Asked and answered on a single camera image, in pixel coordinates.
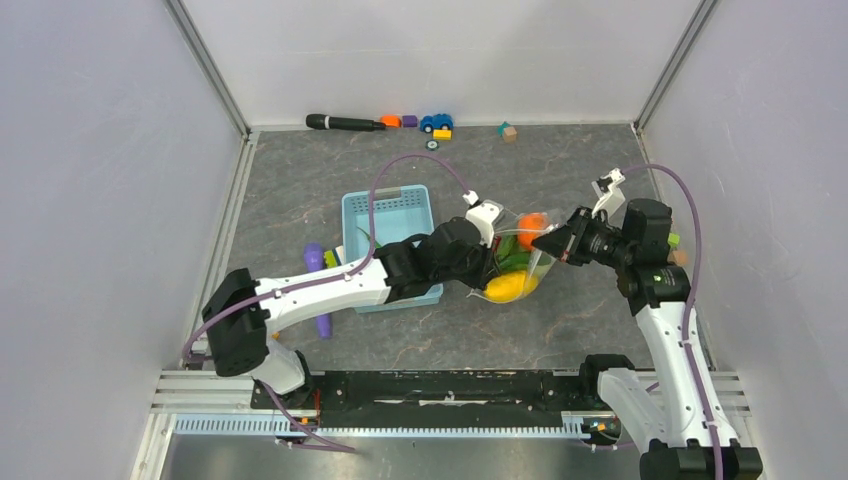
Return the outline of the orange toy fruit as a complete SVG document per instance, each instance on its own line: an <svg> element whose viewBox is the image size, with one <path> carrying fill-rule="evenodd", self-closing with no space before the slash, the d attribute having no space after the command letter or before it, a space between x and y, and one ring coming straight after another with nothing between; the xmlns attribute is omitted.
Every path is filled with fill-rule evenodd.
<svg viewBox="0 0 848 480"><path fill-rule="evenodd" d="M534 249L533 241L546 233L550 225L551 221L546 213L523 214L517 220L516 240L518 245L527 251L532 251Z"/></svg>

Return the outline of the clear dotted zip top bag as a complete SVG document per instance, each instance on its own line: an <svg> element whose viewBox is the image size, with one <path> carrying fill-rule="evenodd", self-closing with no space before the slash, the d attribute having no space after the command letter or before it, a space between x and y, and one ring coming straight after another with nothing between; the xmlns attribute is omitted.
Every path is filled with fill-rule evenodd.
<svg viewBox="0 0 848 480"><path fill-rule="evenodd" d="M472 289L468 297L493 304L522 300L536 290L556 262L533 247L532 241L558 227L562 211L516 213L496 202L485 201L484 205L498 212L492 222L490 245L495 275L484 287Z"/></svg>

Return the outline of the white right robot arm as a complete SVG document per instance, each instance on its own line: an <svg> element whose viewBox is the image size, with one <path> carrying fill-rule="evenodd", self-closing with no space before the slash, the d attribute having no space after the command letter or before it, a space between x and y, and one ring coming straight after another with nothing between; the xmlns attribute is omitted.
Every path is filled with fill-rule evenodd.
<svg viewBox="0 0 848 480"><path fill-rule="evenodd" d="M591 408L610 406L640 453L643 479L757 479L759 451L741 444L719 402L700 345L694 284L669 259L672 210L652 199L627 204L621 227L587 207L533 246L565 263L614 269L645 338L662 402L656 404L623 357L590 356L577 382Z"/></svg>

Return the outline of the green toy bean pod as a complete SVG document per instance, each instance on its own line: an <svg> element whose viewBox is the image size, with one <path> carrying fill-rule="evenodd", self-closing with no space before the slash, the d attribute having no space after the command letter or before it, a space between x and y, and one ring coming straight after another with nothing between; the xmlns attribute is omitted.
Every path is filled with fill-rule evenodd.
<svg viewBox="0 0 848 480"><path fill-rule="evenodd" d="M360 228L360 227L357 227L357 229L365 237L365 240L367 241L367 245L369 246L368 247L369 249L371 247L373 247L375 250L381 248L382 245L380 244L380 242L377 241L375 238L373 238L370 235L369 231L367 231L363 228Z"/></svg>

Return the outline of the yellow toy lemon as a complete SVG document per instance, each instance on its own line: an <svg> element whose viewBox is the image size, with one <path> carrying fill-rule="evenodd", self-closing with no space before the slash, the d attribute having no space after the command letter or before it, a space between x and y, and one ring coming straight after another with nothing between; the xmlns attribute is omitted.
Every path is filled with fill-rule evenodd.
<svg viewBox="0 0 848 480"><path fill-rule="evenodd" d="M511 303L533 293L538 284L538 278L526 271L509 272L492 279L483 290L483 297L493 303Z"/></svg>

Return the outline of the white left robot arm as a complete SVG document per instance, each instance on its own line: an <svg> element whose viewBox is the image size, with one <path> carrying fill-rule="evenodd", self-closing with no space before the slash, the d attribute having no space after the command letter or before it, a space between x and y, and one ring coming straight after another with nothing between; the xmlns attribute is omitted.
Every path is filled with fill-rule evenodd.
<svg viewBox="0 0 848 480"><path fill-rule="evenodd" d="M306 405L314 381L298 353L273 334L323 314L413 299L445 282L482 289L496 275L494 226L466 214L431 234L385 244L357 264L287 278L228 274L204 312L215 373L248 375L288 406Z"/></svg>

